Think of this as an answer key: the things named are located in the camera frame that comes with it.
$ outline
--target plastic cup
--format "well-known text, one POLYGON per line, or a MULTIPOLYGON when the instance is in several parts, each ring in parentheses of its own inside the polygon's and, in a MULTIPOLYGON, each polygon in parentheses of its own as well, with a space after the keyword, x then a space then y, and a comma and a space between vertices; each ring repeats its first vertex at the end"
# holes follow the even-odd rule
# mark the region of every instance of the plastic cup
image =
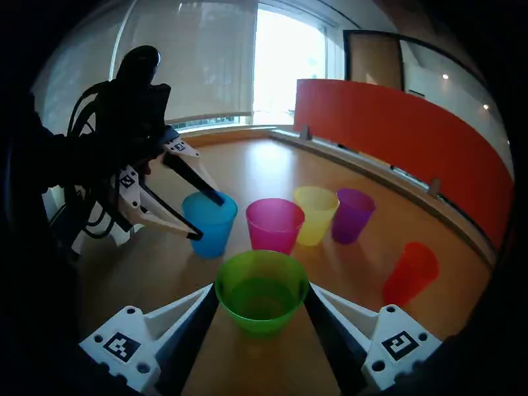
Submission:
POLYGON ((440 272, 434 253, 424 244, 411 242, 383 286, 386 304, 404 306, 418 296, 440 272))
POLYGON ((292 257, 269 250, 253 250, 227 261, 214 289, 218 300, 251 337, 278 333, 308 293, 304 268, 292 257))
POLYGON ((304 212, 286 199, 268 198, 248 206, 246 219, 253 250, 290 254, 304 223, 304 212))
POLYGON ((324 188, 306 186, 296 189, 293 198, 305 216, 297 242, 315 246, 322 241, 339 206, 337 195, 324 188))
POLYGON ((181 204, 184 217, 203 232, 199 241, 191 241, 193 250, 207 259, 224 254, 238 212, 233 198, 219 191, 218 194, 225 200, 222 206, 218 206, 201 192, 189 195, 181 204))
POLYGON ((376 203, 365 193, 351 188, 340 189, 337 197, 339 208, 332 223, 332 238, 340 244, 351 244, 367 225, 376 203))

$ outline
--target screw hole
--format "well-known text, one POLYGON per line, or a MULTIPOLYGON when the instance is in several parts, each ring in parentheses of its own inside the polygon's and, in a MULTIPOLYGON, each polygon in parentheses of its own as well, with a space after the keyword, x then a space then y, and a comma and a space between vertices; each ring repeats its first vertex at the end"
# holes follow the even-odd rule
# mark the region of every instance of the screw hole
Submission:
POLYGON ((128 382, 128 379, 123 374, 118 374, 115 376, 119 381, 122 381, 124 384, 128 382))
POLYGON ((150 371, 150 366, 144 362, 138 363, 137 371, 139 371, 142 374, 146 374, 150 371))
POLYGON ((380 372, 385 369, 385 362, 383 360, 378 360, 372 364, 372 369, 375 372, 380 372))

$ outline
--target purple plastic cup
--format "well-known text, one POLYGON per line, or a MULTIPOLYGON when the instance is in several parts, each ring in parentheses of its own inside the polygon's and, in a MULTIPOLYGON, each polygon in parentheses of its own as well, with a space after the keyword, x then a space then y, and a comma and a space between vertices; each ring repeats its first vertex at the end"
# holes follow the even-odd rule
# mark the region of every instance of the purple plastic cup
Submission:
POLYGON ((246 218, 253 250, 274 250, 289 255, 304 223, 304 212, 286 199, 267 198, 248 206, 246 218))
POLYGON ((332 224, 332 238, 343 245, 355 242, 372 213, 376 209, 374 200, 361 191, 343 188, 337 192, 339 208, 332 224))

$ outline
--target black cable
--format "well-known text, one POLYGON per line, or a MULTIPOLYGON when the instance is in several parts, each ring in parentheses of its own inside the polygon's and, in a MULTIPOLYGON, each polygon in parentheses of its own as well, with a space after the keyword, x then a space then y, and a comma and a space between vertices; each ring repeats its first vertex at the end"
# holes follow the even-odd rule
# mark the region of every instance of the black cable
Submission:
POLYGON ((99 217, 97 218, 97 220, 95 220, 95 221, 87 221, 87 222, 86 222, 86 225, 87 225, 87 226, 90 226, 90 227, 98 226, 98 225, 102 222, 102 220, 103 220, 103 218, 104 218, 104 215, 106 215, 106 211, 105 211, 104 209, 102 209, 102 210, 101 210, 101 214, 99 215, 99 217))
MULTIPOLYGON (((116 210, 119 210, 119 173, 120 173, 120 170, 118 170, 115 173, 115 175, 114 175, 114 191, 115 191, 115 193, 114 193, 114 205, 115 205, 115 209, 116 210)), ((104 214, 105 214, 105 211, 103 210, 101 212, 100 219, 98 219, 98 220, 102 220, 102 217, 104 216, 104 214)), ((108 236, 108 234, 112 231, 112 228, 114 227, 115 223, 116 223, 115 220, 111 218, 110 219, 110 223, 107 225, 105 231, 103 231, 100 234, 94 234, 93 232, 89 231, 86 228, 86 225, 88 225, 88 222, 86 223, 86 225, 84 226, 84 228, 82 230, 84 232, 86 232, 86 235, 88 235, 91 238, 102 239, 102 238, 105 238, 106 236, 108 236)))
MULTIPOLYGON (((70 117, 69 124, 68 124, 68 130, 67 130, 67 135, 68 136, 78 137, 81 134, 81 131, 83 130, 83 127, 85 125, 87 125, 88 128, 90 128, 90 130, 93 133, 95 133, 95 130, 94 130, 93 126, 91 126, 91 124, 88 122, 89 117, 93 113, 95 113, 95 103, 93 101, 88 103, 81 110, 81 112, 80 112, 80 114, 79 114, 77 119, 75 119, 75 114, 77 113, 77 110, 78 110, 79 106, 81 105, 81 102, 85 98, 88 98, 90 95, 100 93, 101 90, 102 90, 102 87, 107 85, 107 84, 108 84, 108 81, 99 82, 98 84, 95 84, 95 85, 91 86, 90 88, 86 89, 81 94, 81 97, 75 103, 75 105, 73 107, 73 111, 71 113, 71 117, 70 117)), ((116 174, 115 174, 115 185, 114 185, 114 190, 115 190, 114 205, 115 205, 116 209, 118 208, 118 205, 119 205, 119 180, 118 179, 119 179, 119 171, 117 171, 116 174)), ((84 227, 82 229, 86 233, 86 235, 88 235, 88 236, 90 236, 91 238, 94 238, 94 239, 102 239, 102 238, 105 238, 106 236, 108 236, 108 234, 112 231, 112 228, 114 227, 114 224, 115 224, 115 220, 114 219, 110 220, 110 223, 106 227, 105 231, 103 231, 100 234, 95 234, 95 233, 91 232, 87 228, 88 226, 93 227, 93 226, 99 225, 102 222, 105 214, 106 214, 106 211, 104 209, 102 209, 99 217, 97 218, 97 220, 95 220, 94 222, 86 221, 86 224, 84 225, 84 227)))
POLYGON ((93 126, 89 123, 89 122, 86 122, 86 125, 88 126, 88 128, 90 128, 90 130, 95 133, 95 129, 93 128, 93 126))

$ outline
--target orange panel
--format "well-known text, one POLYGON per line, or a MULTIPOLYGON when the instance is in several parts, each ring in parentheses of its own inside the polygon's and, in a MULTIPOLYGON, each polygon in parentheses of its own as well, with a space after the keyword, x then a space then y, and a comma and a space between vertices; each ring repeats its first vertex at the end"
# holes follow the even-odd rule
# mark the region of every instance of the orange panel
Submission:
POLYGON ((299 80, 295 129, 365 152, 416 176, 465 211, 498 248, 513 180, 490 144, 437 105, 352 81, 299 80))

